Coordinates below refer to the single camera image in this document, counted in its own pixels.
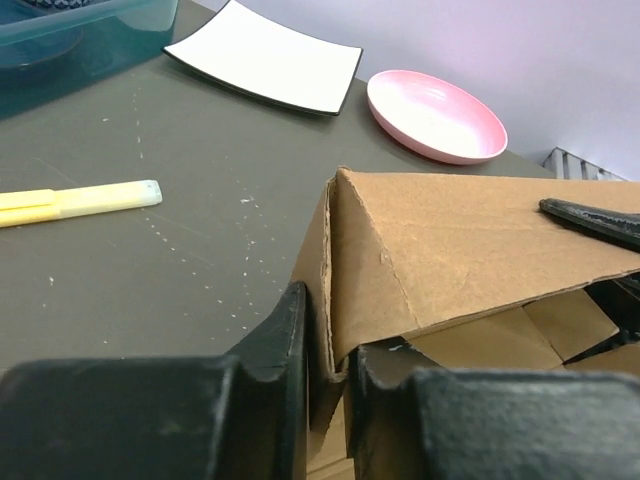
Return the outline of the brown cardboard box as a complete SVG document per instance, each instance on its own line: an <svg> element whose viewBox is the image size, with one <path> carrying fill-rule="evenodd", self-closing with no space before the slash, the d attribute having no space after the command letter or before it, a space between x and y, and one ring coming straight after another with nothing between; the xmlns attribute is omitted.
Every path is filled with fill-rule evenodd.
<svg viewBox="0 0 640 480"><path fill-rule="evenodd" d="M446 367L637 374L639 348L586 358L618 332L588 285L636 273L637 253L560 226L558 198L639 209L633 182L338 170L292 276L316 312L311 479L350 479L341 396L348 353L396 335Z"/></svg>

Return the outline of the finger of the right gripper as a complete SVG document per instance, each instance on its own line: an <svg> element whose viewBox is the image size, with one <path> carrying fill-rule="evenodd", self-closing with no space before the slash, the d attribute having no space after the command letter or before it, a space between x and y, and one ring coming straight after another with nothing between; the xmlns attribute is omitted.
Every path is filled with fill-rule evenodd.
<svg viewBox="0 0 640 480"><path fill-rule="evenodd" d="M619 332L565 362L578 361L639 342L639 274L591 284L585 288L589 297L618 327Z"/></svg>
<svg viewBox="0 0 640 480"><path fill-rule="evenodd" d="M617 212L555 198L540 200L539 209L565 228L608 244L639 251L639 215L636 213Z"/></svg>

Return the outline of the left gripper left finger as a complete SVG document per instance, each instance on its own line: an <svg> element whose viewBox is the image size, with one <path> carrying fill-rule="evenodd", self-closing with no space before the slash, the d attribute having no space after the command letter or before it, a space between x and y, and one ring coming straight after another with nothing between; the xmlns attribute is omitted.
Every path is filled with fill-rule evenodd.
<svg viewBox="0 0 640 480"><path fill-rule="evenodd" d="M307 289L219 356L24 362L1 379L5 479L302 479Z"/></svg>

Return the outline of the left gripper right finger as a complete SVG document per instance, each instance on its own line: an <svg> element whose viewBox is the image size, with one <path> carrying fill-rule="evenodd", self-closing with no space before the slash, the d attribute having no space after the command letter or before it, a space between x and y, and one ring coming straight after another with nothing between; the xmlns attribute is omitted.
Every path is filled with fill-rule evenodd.
<svg viewBox="0 0 640 480"><path fill-rule="evenodd" d="M628 375L447 369L406 342L349 356L347 451L359 479L635 479Z"/></svg>

